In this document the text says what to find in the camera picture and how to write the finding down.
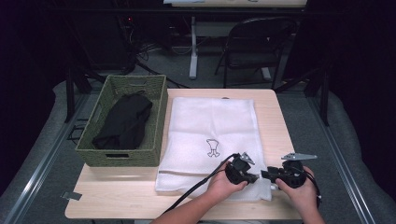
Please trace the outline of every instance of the wooden table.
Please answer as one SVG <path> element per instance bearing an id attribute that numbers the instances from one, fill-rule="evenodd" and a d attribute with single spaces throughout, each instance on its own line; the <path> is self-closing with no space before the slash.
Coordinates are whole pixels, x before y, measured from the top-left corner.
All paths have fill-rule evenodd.
<path id="1" fill-rule="evenodd" d="M 184 89 L 168 90 L 168 93 L 162 155 L 166 147 L 172 100 L 177 96 L 254 99 L 266 165 L 281 167 L 280 158 L 294 151 L 276 95 L 271 90 Z M 79 201 L 69 201 L 65 215 L 90 219 L 154 219 L 181 195 L 155 191 L 157 170 L 158 167 L 89 167 L 85 164 L 74 189 L 82 196 Z M 213 207 L 203 219 L 277 220 L 300 219 L 300 216 L 283 191 L 273 191 L 271 202 L 223 202 Z"/>

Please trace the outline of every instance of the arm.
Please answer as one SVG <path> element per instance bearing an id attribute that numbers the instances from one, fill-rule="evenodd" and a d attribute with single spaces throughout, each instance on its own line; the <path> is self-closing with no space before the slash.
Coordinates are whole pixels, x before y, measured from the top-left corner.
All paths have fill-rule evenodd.
<path id="1" fill-rule="evenodd" d="M 213 206 L 224 201 L 234 192 L 242 190 L 248 183 L 245 181 L 238 185 L 232 184 L 223 172 L 225 166 L 226 163 L 219 169 L 220 172 L 211 178 L 205 193 L 160 215 L 151 223 L 195 224 Z"/>
<path id="2" fill-rule="evenodd" d="M 304 169 L 311 175 L 314 174 L 308 167 L 304 167 Z M 309 179 L 306 179 L 304 184 L 297 189 L 289 187 L 281 179 L 277 179 L 276 183 L 279 188 L 285 191 L 290 197 L 291 202 L 299 212 L 305 224 L 325 223 L 317 208 L 317 193 L 315 186 Z"/>

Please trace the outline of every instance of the black garment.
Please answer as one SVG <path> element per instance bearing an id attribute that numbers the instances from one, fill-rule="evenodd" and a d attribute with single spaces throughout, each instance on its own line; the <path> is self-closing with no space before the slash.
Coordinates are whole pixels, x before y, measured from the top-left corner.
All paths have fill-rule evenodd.
<path id="1" fill-rule="evenodd" d="M 145 136 L 152 102 L 134 93 L 122 96 L 110 109 L 105 124 L 92 140 L 100 149 L 135 149 Z"/>

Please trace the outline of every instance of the basket handle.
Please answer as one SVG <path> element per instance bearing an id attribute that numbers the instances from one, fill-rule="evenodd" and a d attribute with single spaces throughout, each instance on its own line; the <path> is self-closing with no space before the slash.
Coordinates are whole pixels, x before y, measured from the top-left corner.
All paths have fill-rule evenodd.
<path id="1" fill-rule="evenodd" d="M 128 153 L 106 154 L 109 160 L 125 160 L 130 159 Z"/>

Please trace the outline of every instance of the folded white fabric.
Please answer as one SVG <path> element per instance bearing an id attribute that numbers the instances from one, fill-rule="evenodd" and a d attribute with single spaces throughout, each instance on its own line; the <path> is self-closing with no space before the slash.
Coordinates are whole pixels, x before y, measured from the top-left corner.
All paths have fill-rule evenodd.
<path id="1" fill-rule="evenodd" d="M 168 144 L 155 189 L 186 192 L 234 153 L 255 162 L 249 173 L 267 170 L 253 100 L 176 97 L 172 104 Z M 191 197 L 207 189 L 198 188 Z M 259 178 L 229 200 L 271 200 L 270 181 Z"/>

